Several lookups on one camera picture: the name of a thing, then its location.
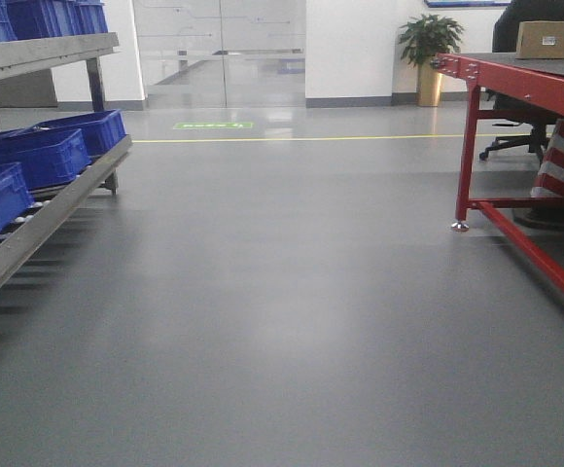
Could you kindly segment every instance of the green floor sign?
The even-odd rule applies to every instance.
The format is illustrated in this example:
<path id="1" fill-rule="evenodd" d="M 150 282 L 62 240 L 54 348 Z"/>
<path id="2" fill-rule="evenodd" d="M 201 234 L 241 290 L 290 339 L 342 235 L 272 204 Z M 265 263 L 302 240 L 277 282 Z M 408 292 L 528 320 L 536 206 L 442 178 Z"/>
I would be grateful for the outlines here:
<path id="1" fill-rule="evenodd" d="M 254 127 L 254 122 L 195 122 L 176 124 L 174 129 L 244 129 Z"/>

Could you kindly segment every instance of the metal shelf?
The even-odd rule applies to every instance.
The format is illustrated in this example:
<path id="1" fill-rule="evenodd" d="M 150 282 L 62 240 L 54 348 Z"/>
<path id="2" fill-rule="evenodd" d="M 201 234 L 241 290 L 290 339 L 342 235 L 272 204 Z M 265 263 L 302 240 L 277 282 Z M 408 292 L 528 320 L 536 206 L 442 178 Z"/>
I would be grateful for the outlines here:
<path id="1" fill-rule="evenodd" d="M 68 219 L 88 195 L 114 172 L 126 158 L 130 145 L 131 140 L 127 136 L 0 243 L 0 287 Z"/>
<path id="2" fill-rule="evenodd" d="M 112 54 L 115 32 L 0 42 L 0 80 Z"/>
<path id="3" fill-rule="evenodd" d="M 115 33 L 55 37 L 0 43 L 0 80 L 54 66 L 84 61 L 94 111 L 104 110 L 104 90 L 98 58 L 112 54 L 118 45 Z M 116 167 L 131 145 L 126 136 L 111 151 L 95 161 L 75 181 L 54 192 L 51 202 L 17 227 L 0 243 L 0 287 L 99 187 L 113 193 L 118 187 Z"/>

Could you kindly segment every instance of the red and white striped cone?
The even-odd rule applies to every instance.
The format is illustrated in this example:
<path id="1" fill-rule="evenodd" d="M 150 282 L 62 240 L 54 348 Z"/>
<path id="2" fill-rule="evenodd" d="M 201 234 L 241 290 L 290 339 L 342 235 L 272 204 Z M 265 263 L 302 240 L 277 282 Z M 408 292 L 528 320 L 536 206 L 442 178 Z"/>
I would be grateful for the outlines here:
<path id="1" fill-rule="evenodd" d="M 532 198 L 564 198 L 564 119 L 556 121 L 542 165 L 535 179 Z M 515 220 L 529 227 L 564 230 L 564 208 L 537 207 Z"/>
<path id="2" fill-rule="evenodd" d="M 531 197 L 564 198 L 564 119 L 556 121 Z"/>

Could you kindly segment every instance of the office chair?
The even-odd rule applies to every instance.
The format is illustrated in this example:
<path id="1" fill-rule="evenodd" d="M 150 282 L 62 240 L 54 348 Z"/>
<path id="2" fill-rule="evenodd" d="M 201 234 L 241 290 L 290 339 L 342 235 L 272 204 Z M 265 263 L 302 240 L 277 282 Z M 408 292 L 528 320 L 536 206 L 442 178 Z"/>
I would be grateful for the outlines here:
<path id="1" fill-rule="evenodd" d="M 564 0 L 511 0 L 503 14 L 494 24 L 492 52 L 515 52 L 517 33 L 522 21 L 564 21 Z M 524 117 L 510 120 L 510 123 L 495 124 L 495 126 L 520 126 L 528 124 L 532 127 L 530 134 L 523 136 L 498 136 L 491 145 L 478 156 L 486 161 L 490 151 L 528 146 L 529 153 L 535 153 L 539 162 L 544 158 L 544 148 L 548 138 L 546 127 L 554 125 L 561 116 L 546 109 L 515 99 L 508 95 L 487 90 L 495 95 L 495 110 L 523 111 Z"/>

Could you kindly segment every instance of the shelf leg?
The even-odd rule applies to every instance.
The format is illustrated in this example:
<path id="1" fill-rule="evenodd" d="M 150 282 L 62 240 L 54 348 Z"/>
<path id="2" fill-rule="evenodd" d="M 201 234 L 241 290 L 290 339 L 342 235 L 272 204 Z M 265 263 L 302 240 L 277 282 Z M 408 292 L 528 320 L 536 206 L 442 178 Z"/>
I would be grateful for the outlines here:
<path id="1" fill-rule="evenodd" d="M 103 77 L 98 57 L 86 60 L 88 69 L 89 91 L 91 92 L 91 105 L 94 112 L 105 110 L 105 91 L 103 89 Z"/>
<path id="2" fill-rule="evenodd" d="M 116 174 L 116 172 L 113 172 L 111 175 L 109 175 L 109 177 L 107 177 L 105 183 L 102 184 L 101 188 L 105 188 L 111 191 L 112 195 L 116 194 L 116 191 L 118 190 L 118 175 Z"/>

